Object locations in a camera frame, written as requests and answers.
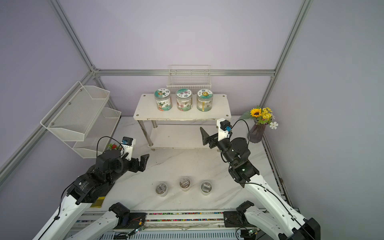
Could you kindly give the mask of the seed jar sunflower lid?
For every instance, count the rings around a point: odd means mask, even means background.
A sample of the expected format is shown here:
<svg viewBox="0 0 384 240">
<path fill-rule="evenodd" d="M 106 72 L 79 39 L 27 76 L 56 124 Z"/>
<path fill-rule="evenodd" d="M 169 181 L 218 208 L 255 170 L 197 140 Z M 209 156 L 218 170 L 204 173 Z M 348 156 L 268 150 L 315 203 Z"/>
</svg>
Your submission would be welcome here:
<svg viewBox="0 0 384 240">
<path fill-rule="evenodd" d="M 197 108 L 199 111 L 208 112 L 213 106 L 214 94 L 209 89 L 201 89 L 197 93 Z"/>
</svg>

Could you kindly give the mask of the seed jar purple flower lid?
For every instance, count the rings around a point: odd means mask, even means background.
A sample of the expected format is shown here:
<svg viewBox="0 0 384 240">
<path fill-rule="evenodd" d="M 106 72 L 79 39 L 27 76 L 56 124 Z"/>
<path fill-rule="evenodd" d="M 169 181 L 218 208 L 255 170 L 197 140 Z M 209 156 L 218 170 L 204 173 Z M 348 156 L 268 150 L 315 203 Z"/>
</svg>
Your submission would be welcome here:
<svg viewBox="0 0 384 240">
<path fill-rule="evenodd" d="M 176 91 L 177 107 L 180 111 L 186 112 L 192 109 L 193 93 L 189 89 L 179 89 Z"/>
</svg>

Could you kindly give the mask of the seed jar green plant lid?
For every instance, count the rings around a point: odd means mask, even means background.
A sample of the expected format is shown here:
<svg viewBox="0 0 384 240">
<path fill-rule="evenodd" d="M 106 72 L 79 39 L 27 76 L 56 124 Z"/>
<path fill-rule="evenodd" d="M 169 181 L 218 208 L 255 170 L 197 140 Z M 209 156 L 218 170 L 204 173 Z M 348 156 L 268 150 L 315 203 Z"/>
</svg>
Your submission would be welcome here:
<svg viewBox="0 0 384 240">
<path fill-rule="evenodd" d="M 158 89 L 154 93 L 157 108 L 160 111 L 169 111 L 172 108 L 171 92 L 168 89 Z"/>
</svg>

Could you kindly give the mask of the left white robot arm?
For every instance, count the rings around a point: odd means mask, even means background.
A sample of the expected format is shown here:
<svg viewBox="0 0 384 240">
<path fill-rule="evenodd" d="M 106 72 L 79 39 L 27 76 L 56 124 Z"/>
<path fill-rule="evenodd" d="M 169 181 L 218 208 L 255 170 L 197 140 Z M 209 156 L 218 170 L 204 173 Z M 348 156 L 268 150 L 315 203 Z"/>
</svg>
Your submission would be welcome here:
<svg viewBox="0 0 384 240">
<path fill-rule="evenodd" d="M 119 150 L 107 150 L 97 156 L 95 164 L 63 191 L 59 208 L 34 238 L 36 240 L 64 239 L 79 217 L 99 197 L 106 196 L 122 175 L 126 172 L 143 172 L 146 169 L 150 157 L 148 154 L 130 160 L 129 155 Z M 125 228 L 136 223 L 143 226 L 142 218 L 132 218 L 130 212 L 121 203 L 112 204 L 102 217 L 71 238 L 91 240 L 115 227 Z"/>
</svg>

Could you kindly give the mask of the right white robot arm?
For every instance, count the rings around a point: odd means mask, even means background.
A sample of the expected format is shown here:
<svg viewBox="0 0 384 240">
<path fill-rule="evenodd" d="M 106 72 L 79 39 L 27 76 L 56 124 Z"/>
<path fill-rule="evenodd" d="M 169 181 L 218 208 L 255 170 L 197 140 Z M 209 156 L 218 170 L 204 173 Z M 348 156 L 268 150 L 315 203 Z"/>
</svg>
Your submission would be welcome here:
<svg viewBox="0 0 384 240">
<path fill-rule="evenodd" d="M 209 135 L 200 129 L 203 145 L 211 149 L 217 147 L 226 162 L 232 179 L 240 184 L 266 208 L 265 214 L 250 202 L 239 208 L 241 219 L 260 228 L 274 240 L 319 240 L 320 224 L 313 218 L 307 219 L 283 200 L 250 162 L 251 154 L 245 138 L 230 140 L 228 131 L 218 129 L 218 133 Z"/>
</svg>

